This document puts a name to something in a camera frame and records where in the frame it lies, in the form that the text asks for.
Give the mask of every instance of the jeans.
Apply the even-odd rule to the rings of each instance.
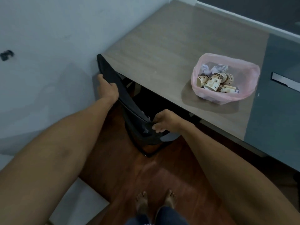
[[[151,224],[149,218],[145,214],[137,215],[135,218],[129,219],[125,225],[145,225]],[[188,225],[187,221],[178,214],[173,208],[163,206],[159,209],[156,220],[156,225]]]

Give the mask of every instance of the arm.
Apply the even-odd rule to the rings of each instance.
[[[300,214],[254,166],[173,112],[158,113],[153,129],[184,137],[212,188],[237,224],[299,224]]]
[[[79,175],[118,88],[98,76],[102,98],[37,136],[0,172],[1,224],[45,224]]]

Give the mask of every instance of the wooden floor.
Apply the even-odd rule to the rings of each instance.
[[[134,197],[146,190],[150,218],[172,189],[176,210],[191,225],[235,224],[182,137],[146,158],[131,143],[120,106],[114,107],[80,178],[111,204],[101,224],[124,224],[135,215]]]

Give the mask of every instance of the desk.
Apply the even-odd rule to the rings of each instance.
[[[217,105],[195,95],[191,74],[200,56],[215,53],[263,64],[268,33],[172,1],[103,56],[122,75],[243,140],[254,93]]]

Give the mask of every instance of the bare foot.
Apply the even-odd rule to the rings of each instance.
[[[177,203],[177,200],[176,200],[175,193],[172,190],[168,190],[164,205],[169,206],[174,209],[176,206],[176,203]]]
[[[138,214],[148,213],[148,196],[146,191],[137,195],[135,205],[137,207]]]

